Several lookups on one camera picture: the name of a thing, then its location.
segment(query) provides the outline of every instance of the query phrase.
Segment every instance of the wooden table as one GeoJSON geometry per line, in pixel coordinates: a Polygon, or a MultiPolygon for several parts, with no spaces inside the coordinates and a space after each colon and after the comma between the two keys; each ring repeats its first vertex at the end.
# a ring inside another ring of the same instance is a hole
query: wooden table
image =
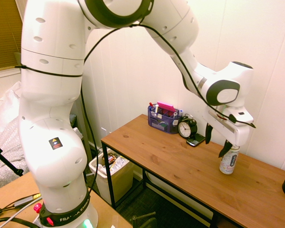
{"type": "Polygon", "coordinates": [[[145,115],[102,144],[209,208],[215,220],[219,215],[245,228],[285,228],[285,171],[279,168],[240,154],[233,174],[225,175],[219,170],[222,146],[193,148],[178,134],[150,127],[145,115]]]}
{"type": "MultiPolygon", "coordinates": [[[[19,177],[15,181],[0,189],[0,208],[5,207],[9,203],[20,199],[22,197],[38,193],[39,190],[35,184],[30,173],[19,177]]],[[[112,225],[115,228],[131,228],[129,222],[121,217],[114,209],[111,208],[103,199],[101,199],[96,193],[91,192],[91,202],[98,213],[98,225],[97,228],[111,228],[112,225]]],[[[12,216],[16,210],[11,210],[0,214],[2,217],[12,216]]],[[[33,205],[25,209],[20,213],[17,218],[24,219],[30,222],[36,218],[37,214],[33,210],[33,205]]],[[[15,222],[10,222],[6,228],[23,228],[24,226],[15,222]]]]}

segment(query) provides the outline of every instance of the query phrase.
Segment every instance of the desk organizer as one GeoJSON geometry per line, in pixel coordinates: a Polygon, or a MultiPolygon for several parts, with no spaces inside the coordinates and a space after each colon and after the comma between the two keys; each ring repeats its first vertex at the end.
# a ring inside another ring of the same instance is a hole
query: desk organizer
{"type": "Polygon", "coordinates": [[[148,124],[168,134],[177,134],[181,115],[178,109],[175,109],[175,112],[177,115],[174,117],[174,112],[150,105],[148,107],[148,124]]]}

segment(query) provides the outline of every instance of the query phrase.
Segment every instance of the black cable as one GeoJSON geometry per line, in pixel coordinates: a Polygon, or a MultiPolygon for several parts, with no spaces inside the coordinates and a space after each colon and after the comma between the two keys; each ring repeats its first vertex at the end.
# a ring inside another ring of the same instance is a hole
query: black cable
{"type": "Polygon", "coordinates": [[[251,124],[250,124],[250,123],[246,123],[246,122],[243,122],[243,121],[239,121],[239,120],[237,120],[237,119],[235,119],[235,118],[232,118],[232,119],[231,119],[230,116],[224,115],[224,114],[221,113],[219,110],[217,110],[216,108],[214,108],[214,107],[212,107],[211,105],[209,105],[208,102],[205,100],[205,98],[204,98],[204,97],[202,96],[202,94],[200,93],[200,91],[198,90],[198,87],[196,86],[194,80],[192,79],[192,76],[191,76],[190,71],[187,69],[185,63],[183,62],[183,60],[181,59],[180,55],[179,55],[178,52],[175,50],[175,48],[174,48],[157,30],[155,30],[154,28],[152,28],[152,27],[150,27],[150,26],[141,25],[141,24],[132,24],[132,25],[130,25],[129,27],[132,28],[132,27],[137,27],[137,26],[145,27],[145,28],[147,28],[147,29],[152,30],[153,32],[155,32],[155,33],[173,50],[173,52],[174,52],[174,53],[176,54],[176,56],[179,58],[181,64],[184,66],[184,68],[185,68],[187,74],[189,75],[189,77],[190,77],[190,79],[191,79],[191,81],[192,81],[192,83],[193,83],[193,85],[194,85],[194,88],[196,89],[198,95],[200,96],[200,98],[203,100],[203,102],[204,102],[208,107],[210,107],[212,110],[214,110],[216,113],[222,115],[223,117],[228,118],[228,119],[229,119],[230,121],[232,121],[232,122],[235,121],[235,122],[238,122],[238,123],[241,123],[241,124],[246,124],[246,125],[248,125],[248,126],[250,126],[250,127],[256,128],[256,126],[255,126],[253,123],[251,123],[251,124]]]}
{"type": "Polygon", "coordinates": [[[16,203],[16,202],[19,201],[19,200],[25,199],[25,198],[30,197],[30,196],[22,197],[22,198],[20,198],[20,199],[18,199],[18,200],[15,200],[14,202],[12,202],[12,203],[8,204],[7,206],[5,206],[3,209],[5,209],[5,208],[7,208],[8,206],[10,206],[10,205],[16,203]]]}
{"type": "Polygon", "coordinates": [[[25,199],[25,198],[27,198],[27,197],[33,197],[33,196],[35,196],[35,195],[38,195],[38,193],[33,194],[33,195],[30,195],[30,196],[23,197],[23,198],[20,198],[20,199],[18,199],[18,200],[15,200],[14,202],[8,204],[8,205],[5,206],[4,208],[0,208],[0,213],[2,213],[2,212],[4,212],[4,211],[14,210],[14,209],[20,209],[20,208],[24,207],[26,204],[23,204],[23,205],[21,205],[21,206],[15,207],[15,206],[14,206],[14,203],[16,203],[17,201],[20,201],[20,200],[22,200],[22,199],[25,199]]]}
{"type": "Polygon", "coordinates": [[[41,70],[36,70],[36,69],[30,68],[30,67],[28,67],[26,65],[15,66],[15,68],[28,69],[28,70],[31,70],[31,71],[35,71],[35,72],[38,72],[38,73],[45,74],[45,75],[53,75],[53,76],[60,76],[60,77],[81,77],[82,76],[82,75],[61,75],[61,74],[55,74],[55,73],[45,72],[45,71],[41,71],[41,70]]]}
{"type": "MultiPolygon", "coordinates": [[[[184,68],[185,68],[187,74],[189,75],[190,80],[192,81],[192,83],[193,83],[193,85],[194,85],[194,88],[196,89],[198,95],[200,96],[200,98],[203,100],[203,102],[204,102],[208,107],[210,107],[210,108],[211,108],[212,110],[214,110],[216,113],[218,113],[218,114],[220,114],[221,116],[223,116],[223,117],[229,119],[229,120],[232,121],[232,122],[238,122],[238,123],[246,124],[246,125],[248,125],[248,126],[251,126],[251,127],[253,127],[253,128],[256,128],[253,123],[250,124],[250,123],[246,123],[246,122],[243,122],[243,121],[239,121],[239,120],[237,120],[237,119],[235,119],[235,118],[231,118],[230,116],[227,116],[227,115],[221,113],[219,110],[217,110],[216,108],[214,108],[214,107],[212,107],[211,105],[209,105],[209,103],[205,100],[205,98],[202,96],[202,94],[201,94],[200,91],[198,90],[198,87],[196,86],[196,84],[195,84],[195,82],[194,82],[194,80],[193,80],[193,78],[192,78],[192,76],[191,76],[190,71],[187,69],[187,66],[185,65],[185,63],[183,62],[183,60],[181,59],[179,53],[175,50],[175,48],[174,48],[157,30],[155,30],[154,28],[152,28],[152,27],[150,27],[150,26],[142,25],[141,23],[142,23],[142,21],[141,21],[139,24],[132,24],[132,25],[130,25],[130,26],[128,26],[128,27],[132,28],[132,27],[140,26],[140,27],[145,27],[145,28],[147,28],[147,29],[150,29],[150,30],[154,31],[154,32],[173,50],[173,52],[174,52],[174,53],[176,54],[176,56],[179,58],[181,64],[184,66],[184,68]]],[[[118,29],[116,28],[116,29],[114,29],[114,30],[108,32],[107,34],[105,34],[103,37],[101,37],[100,40],[96,42],[96,44],[93,46],[93,48],[92,48],[92,49],[89,51],[89,53],[86,55],[84,62],[86,62],[86,60],[89,58],[90,54],[94,51],[94,49],[98,46],[98,44],[100,44],[100,42],[101,42],[104,38],[106,38],[107,36],[109,36],[110,34],[116,32],[116,31],[118,31],[119,29],[121,29],[121,28],[118,28],[118,29]]],[[[86,117],[86,120],[87,120],[89,129],[90,129],[90,131],[91,131],[91,133],[92,133],[92,138],[93,138],[93,141],[94,141],[94,145],[95,145],[95,148],[97,148],[96,142],[95,142],[95,139],[94,139],[94,135],[93,135],[93,131],[92,131],[92,127],[91,127],[91,125],[90,125],[90,122],[89,122],[88,117],[87,117],[87,114],[86,114],[86,107],[85,107],[85,103],[84,103],[84,96],[83,96],[83,92],[82,92],[82,87],[81,87],[81,99],[82,99],[82,103],[83,103],[84,114],[85,114],[85,117],[86,117]]],[[[94,186],[94,183],[95,183],[95,180],[96,180],[96,176],[97,176],[97,171],[98,171],[98,150],[97,150],[97,155],[96,155],[96,156],[97,156],[97,164],[96,164],[95,179],[94,179],[93,184],[92,184],[92,187],[91,187],[91,189],[90,189],[90,193],[91,193],[91,190],[93,189],[93,186],[94,186]]]]}
{"type": "Polygon", "coordinates": [[[98,46],[98,44],[99,44],[101,41],[103,41],[104,38],[106,38],[106,37],[109,36],[111,33],[116,32],[117,30],[120,30],[120,29],[121,29],[121,28],[118,28],[118,29],[116,28],[116,29],[114,29],[114,30],[108,32],[107,34],[105,34],[103,37],[101,37],[100,40],[97,41],[97,43],[93,46],[93,48],[92,48],[92,49],[89,51],[89,53],[86,55],[84,63],[86,62],[87,58],[89,58],[89,56],[90,56],[90,54],[92,53],[92,51],[94,51],[94,49],[98,46]]]}
{"type": "Polygon", "coordinates": [[[142,22],[143,22],[144,19],[145,19],[145,17],[143,17],[143,18],[141,19],[141,21],[139,22],[139,24],[142,24],[142,22]]]}
{"type": "MultiPolygon", "coordinates": [[[[9,217],[4,217],[4,218],[0,218],[0,222],[5,222],[9,219],[9,217]]],[[[39,226],[35,225],[34,223],[31,223],[29,221],[20,219],[20,218],[13,218],[11,220],[12,222],[16,222],[16,223],[20,223],[26,227],[30,227],[30,228],[40,228],[39,226]]]]}
{"type": "MultiPolygon", "coordinates": [[[[202,96],[202,94],[200,93],[198,87],[196,86],[196,84],[195,84],[195,82],[194,82],[194,80],[193,80],[193,78],[192,78],[192,76],[191,76],[190,71],[187,69],[187,66],[185,65],[185,63],[183,62],[183,60],[181,59],[179,53],[175,50],[175,48],[174,48],[156,29],[154,29],[154,28],[152,28],[152,27],[150,27],[150,26],[142,25],[141,23],[139,23],[139,24],[132,24],[132,25],[130,25],[130,26],[128,26],[128,27],[132,28],[132,27],[137,27],[137,26],[144,27],[144,28],[147,28],[147,29],[152,30],[153,32],[155,32],[155,33],[172,49],[172,51],[175,53],[175,55],[179,58],[181,64],[184,66],[184,68],[185,68],[187,74],[189,75],[190,80],[191,80],[191,82],[193,83],[193,86],[194,86],[194,88],[196,89],[198,95],[200,96],[200,98],[202,99],[202,101],[203,101],[208,107],[210,107],[213,111],[215,111],[216,113],[220,114],[221,116],[223,116],[223,117],[229,119],[229,120],[230,120],[231,122],[233,122],[233,123],[238,122],[238,123],[246,124],[246,125],[248,125],[248,126],[250,126],[250,127],[256,128],[256,126],[255,126],[253,123],[250,124],[250,123],[246,123],[246,122],[243,122],[243,121],[239,121],[239,120],[237,120],[235,117],[232,118],[231,116],[227,116],[227,115],[221,113],[221,112],[220,112],[219,110],[217,110],[216,108],[214,108],[214,107],[212,107],[211,105],[209,105],[209,103],[206,101],[206,99],[205,99],[205,98],[202,96]]],[[[108,32],[108,33],[107,33],[106,35],[104,35],[103,37],[101,37],[101,39],[93,46],[93,48],[90,50],[90,52],[89,52],[89,53],[87,54],[87,56],[85,57],[85,62],[86,62],[87,58],[90,56],[90,54],[93,52],[93,50],[96,48],[96,46],[97,46],[104,38],[106,38],[108,35],[112,34],[113,32],[116,32],[116,31],[119,30],[119,29],[120,29],[120,28],[118,28],[118,29],[116,28],[116,29],[114,29],[114,30],[108,32]]]]}
{"type": "Polygon", "coordinates": [[[83,106],[83,110],[84,110],[85,119],[87,121],[87,125],[89,126],[90,132],[92,134],[92,139],[93,139],[93,143],[94,143],[94,147],[95,147],[95,151],[96,151],[96,172],[95,172],[95,178],[93,180],[93,183],[92,183],[92,185],[90,187],[90,191],[89,191],[89,193],[91,193],[91,191],[92,191],[92,189],[94,187],[94,184],[95,184],[96,177],[97,177],[98,163],[99,163],[99,161],[98,161],[98,151],[99,151],[100,148],[97,149],[96,140],[95,140],[95,137],[94,137],[94,134],[93,134],[93,130],[92,130],[89,118],[88,118],[87,113],[86,113],[86,106],[85,106],[84,94],[83,94],[83,91],[82,91],[82,84],[81,84],[80,95],[81,95],[81,100],[82,100],[82,106],[83,106]]]}

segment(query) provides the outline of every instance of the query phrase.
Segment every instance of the white trash can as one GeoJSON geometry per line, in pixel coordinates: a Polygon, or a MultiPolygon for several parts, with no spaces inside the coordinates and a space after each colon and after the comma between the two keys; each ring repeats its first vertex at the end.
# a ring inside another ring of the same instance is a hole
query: white trash can
{"type": "MultiPolygon", "coordinates": [[[[108,153],[117,154],[110,149],[108,149],[108,153]]],[[[101,165],[105,164],[104,163],[105,161],[102,159],[103,156],[104,156],[103,153],[100,153],[98,155],[98,162],[101,165]]],[[[93,160],[91,160],[89,163],[90,170],[93,174],[96,173],[96,163],[97,163],[96,157],[93,160]]],[[[122,167],[113,172],[113,174],[111,172],[115,202],[117,202],[122,196],[124,196],[124,194],[132,187],[133,168],[134,164],[131,163],[130,161],[127,161],[125,164],[123,164],[122,167]]],[[[98,171],[96,177],[96,183],[101,197],[104,198],[104,200],[107,201],[109,204],[111,204],[107,175],[98,171]]]]}

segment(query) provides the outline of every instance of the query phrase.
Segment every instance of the window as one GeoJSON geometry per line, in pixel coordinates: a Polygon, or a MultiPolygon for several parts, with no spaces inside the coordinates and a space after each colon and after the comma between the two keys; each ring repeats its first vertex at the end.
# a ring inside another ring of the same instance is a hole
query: window
{"type": "Polygon", "coordinates": [[[0,0],[0,70],[18,65],[22,21],[15,0],[0,0]]]}

